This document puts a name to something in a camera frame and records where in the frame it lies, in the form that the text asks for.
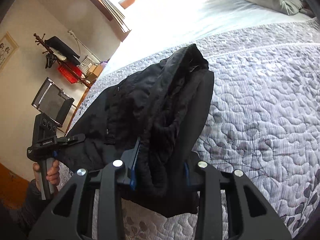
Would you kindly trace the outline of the dark sleeved left forearm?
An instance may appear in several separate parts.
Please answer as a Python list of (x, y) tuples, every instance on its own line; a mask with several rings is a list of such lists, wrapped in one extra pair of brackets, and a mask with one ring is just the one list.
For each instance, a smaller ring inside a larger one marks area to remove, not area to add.
[(19, 209), (7, 209), (1, 203), (1, 239), (29, 239), (34, 224), (51, 200), (42, 200), (33, 179), (28, 186), (25, 201)]

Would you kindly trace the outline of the person's left hand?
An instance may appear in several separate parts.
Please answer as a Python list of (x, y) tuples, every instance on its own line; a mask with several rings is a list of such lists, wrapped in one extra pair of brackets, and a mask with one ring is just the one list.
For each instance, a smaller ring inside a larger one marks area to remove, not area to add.
[[(46, 179), (50, 182), (50, 184), (53, 185), (54, 190), (57, 192), (57, 186), (60, 183), (60, 168), (59, 168), (60, 162), (58, 160), (54, 160), (52, 167), (48, 170)], [(37, 189), (40, 191), (40, 166), (38, 163), (33, 163), (33, 172), (35, 176), (35, 183)]]

